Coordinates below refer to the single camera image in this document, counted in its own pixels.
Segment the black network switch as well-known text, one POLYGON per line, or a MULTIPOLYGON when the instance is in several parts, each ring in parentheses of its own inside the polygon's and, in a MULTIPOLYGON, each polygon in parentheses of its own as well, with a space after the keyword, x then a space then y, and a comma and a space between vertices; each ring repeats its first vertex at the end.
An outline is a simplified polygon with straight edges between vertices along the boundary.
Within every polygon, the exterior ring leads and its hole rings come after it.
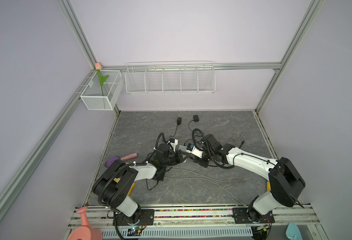
POLYGON ((157 169, 153 179, 156 181, 162 182, 164 180, 166 171, 167 171, 167 167, 161 167, 157 169))

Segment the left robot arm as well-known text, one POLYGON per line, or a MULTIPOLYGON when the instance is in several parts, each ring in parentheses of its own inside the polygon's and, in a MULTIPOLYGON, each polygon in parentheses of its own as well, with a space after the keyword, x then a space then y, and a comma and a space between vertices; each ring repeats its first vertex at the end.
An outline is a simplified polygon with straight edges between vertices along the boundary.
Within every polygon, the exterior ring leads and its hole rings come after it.
POLYGON ((129 196, 133 184, 141 180, 162 181, 166 171, 184 162, 187 154, 178 140, 166 140, 164 133, 160 133, 154 150, 143 161, 113 161, 95 181, 92 192, 97 196, 99 205, 122 215, 129 224, 137 224, 142 217, 142 208, 129 196))

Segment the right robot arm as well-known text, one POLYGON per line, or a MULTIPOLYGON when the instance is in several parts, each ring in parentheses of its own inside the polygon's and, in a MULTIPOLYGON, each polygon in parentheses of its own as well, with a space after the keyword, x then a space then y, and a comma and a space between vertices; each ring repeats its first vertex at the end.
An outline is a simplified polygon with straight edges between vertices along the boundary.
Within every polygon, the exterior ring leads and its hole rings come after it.
POLYGON ((281 206, 302 206, 299 196, 306 183, 289 159, 265 158, 243 151, 232 144, 221 145, 212 134, 203 136, 199 146, 197 143, 194 141, 194 146, 188 146, 188 149, 192 150, 200 165, 206 167, 212 161, 222 169, 240 167, 270 183, 271 189, 255 197, 247 206, 245 217, 252 223, 260 222, 271 214, 272 210, 281 206))

